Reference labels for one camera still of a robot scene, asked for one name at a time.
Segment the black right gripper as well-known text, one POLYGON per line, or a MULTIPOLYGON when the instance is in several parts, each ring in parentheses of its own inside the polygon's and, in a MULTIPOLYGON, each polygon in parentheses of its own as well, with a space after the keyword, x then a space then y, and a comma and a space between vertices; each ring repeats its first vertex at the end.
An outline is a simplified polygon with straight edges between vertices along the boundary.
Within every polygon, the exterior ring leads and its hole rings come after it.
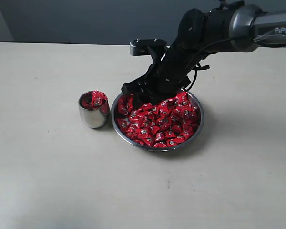
POLYGON ((132 94, 132 105, 135 110, 144 104, 155 106, 162 100, 173 97, 183 87, 181 81, 188 85, 187 74, 205 58, 205 52, 199 49, 186 49, 179 42, 174 42, 163 59, 151 65, 145 76, 129 83, 124 83, 123 95, 132 94))

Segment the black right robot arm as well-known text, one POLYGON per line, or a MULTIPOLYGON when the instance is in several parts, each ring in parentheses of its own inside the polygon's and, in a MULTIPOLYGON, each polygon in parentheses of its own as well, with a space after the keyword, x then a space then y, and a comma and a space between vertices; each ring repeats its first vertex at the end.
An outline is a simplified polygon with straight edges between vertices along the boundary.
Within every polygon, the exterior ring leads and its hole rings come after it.
POLYGON ((183 15, 171 45, 161 39, 136 39, 132 56, 151 56, 153 63, 141 77, 125 83, 122 94, 134 96, 134 108, 159 104, 189 91, 189 72, 209 69, 201 60, 219 52, 253 52, 259 47, 286 47, 286 10, 266 12, 244 1, 227 3, 204 13, 191 9, 183 15))

